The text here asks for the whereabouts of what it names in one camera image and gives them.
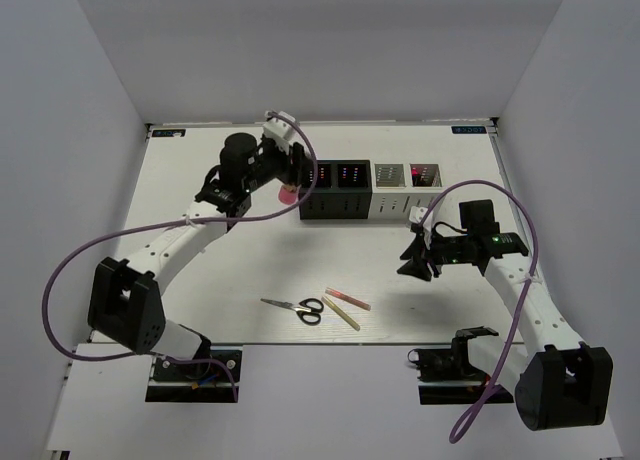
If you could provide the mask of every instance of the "yellow pencil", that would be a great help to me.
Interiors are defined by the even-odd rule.
[[[349,315],[347,315],[345,312],[343,312],[340,307],[338,307],[335,303],[333,303],[331,300],[329,300],[326,295],[322,296],[322,301],[331,310],[336,312],[340,318],[342,318],[345,322],[347,322],[349,325],[351,325],[354,330],[356,330],[358,332],[360,331],[360,325],[358,325],[353,318],[351,318]]]

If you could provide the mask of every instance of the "pink object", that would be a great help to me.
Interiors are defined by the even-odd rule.
[[[278,192],[278,200],[285,205],[293,205],[298,201],[298,189],[292,192],[283,185],[280,187],[280,192]]]

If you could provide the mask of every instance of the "gray wall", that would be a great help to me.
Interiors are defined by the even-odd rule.
[[[40,322],[42,289],[79,243],[117,228],[144,151],[144,126],[76,0],[0,0],[0,445],[40,458],[66,360]],[[53,324],[87,332],[88,288],[106,248],[55,290]]]
[[[79,0],[148,122],[500,115],[562,0]]]
[[[614,360],[610,412],[640,459],[640,8],[565,0],[500,122],[554,299]]]

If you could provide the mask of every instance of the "black label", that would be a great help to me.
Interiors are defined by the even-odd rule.
[[[180,128],[177,130],[154,130],[151,132],[152,137],[184,137],[184,134],[187,131],[184,128]]]
[[[485,127],[482,127],[482,126],[474,127],[474,126],[467,126],[467,125],[463,125],[460,127],[451,127],[451,131],[456,135],[487,133],[487,129]]]

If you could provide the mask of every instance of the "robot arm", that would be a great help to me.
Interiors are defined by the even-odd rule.
[[[183,215],[184,226],[165,230],[126,258],[108,257],[98,265],[89,325],[137,354],[208,358],[210,341],[166,319],[162,295],[198,253],[234,226],[233,221],[202,223],[199,219],[244,216],[251,206],[251,193],[275,178],[288,191],[297,190],[310,161],[302,145],[289,143],[293,134],[290,125],[271,118],[263,125],[260,144],[246,133],[229,136],[220,164],[206,175]]]
[[[444,265],[470,263],[513,316],[531,259],[517,234],[500,232],[491,201],[461,203],[466,233],[452,237],[419,227],[426,211],[411,211],[416,238],[400,257],[408,261],[398,273],[430,281],[440,276]],[[511,348],[499,383],[514,396],[525,425],[544,430],[601,424],[613,370],[607,351],[589,347],[539,283],[531,284],[518,325],[526,354]],[[493,372],[503,348],[504,340],[490,328],[460,330],[452,341],[453,364],[463,376],[477,370]]]

